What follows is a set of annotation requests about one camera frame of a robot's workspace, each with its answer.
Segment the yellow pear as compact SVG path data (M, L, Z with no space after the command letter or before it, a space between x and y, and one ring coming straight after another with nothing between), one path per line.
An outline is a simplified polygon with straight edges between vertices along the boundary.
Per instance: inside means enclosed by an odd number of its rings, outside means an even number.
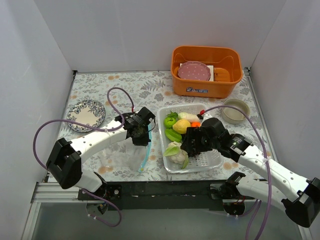
M187 128L191 127L191 123L186 119L179 119L173 126L172 129L179 134L185 134Z

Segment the clear zip top bag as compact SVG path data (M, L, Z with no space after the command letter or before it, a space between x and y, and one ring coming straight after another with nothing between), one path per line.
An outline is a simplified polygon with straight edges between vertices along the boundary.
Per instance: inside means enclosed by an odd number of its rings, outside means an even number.
M128 138L104 148L97 155L103 166L129 168L141 173L148 161L151 146L151 142L147 146L135 146L132 139Z

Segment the green starfruit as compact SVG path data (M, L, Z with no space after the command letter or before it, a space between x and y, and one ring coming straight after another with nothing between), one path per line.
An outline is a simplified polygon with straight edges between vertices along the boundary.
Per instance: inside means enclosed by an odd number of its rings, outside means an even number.
M164 133L165 133L165 136L172 142L180 143L182 140L182 135L176 132L175 130L173 130L172 128L166 128Z

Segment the white cauliflower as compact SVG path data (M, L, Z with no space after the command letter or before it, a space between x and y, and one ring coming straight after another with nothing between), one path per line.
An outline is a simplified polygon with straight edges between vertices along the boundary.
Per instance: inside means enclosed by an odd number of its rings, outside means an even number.
M175 164L181 165L181 169L185 169L189 164L189 157L185 150L181 149L181 143L173 141L168 144L163 156Z

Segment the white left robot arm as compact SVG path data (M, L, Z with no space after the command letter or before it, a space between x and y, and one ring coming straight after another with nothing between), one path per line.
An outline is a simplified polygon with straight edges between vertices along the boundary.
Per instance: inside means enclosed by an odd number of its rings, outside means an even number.
M107 196L107 182L97 172L83 169L83 163L101 150L130 139L132 144L148 151L151 143L150 123L156 116L146 107L138 112L117 116L100 130L70 141L57 140L46 163L48 171L64 190L78 187L88 191L95 200Z

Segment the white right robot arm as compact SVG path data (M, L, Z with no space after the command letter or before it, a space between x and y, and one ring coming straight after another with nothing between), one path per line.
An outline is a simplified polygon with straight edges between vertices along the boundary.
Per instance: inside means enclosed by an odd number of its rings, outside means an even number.
M225 182L227 195L241 195L271 201L297 225L309 228L320 212L320 180L308 179L285 168L238 133L230 134L220 120L206 119L199 127L188 127L182 150L190 157L217 150L222 156L256 172L268 181L266 185L236 172Z

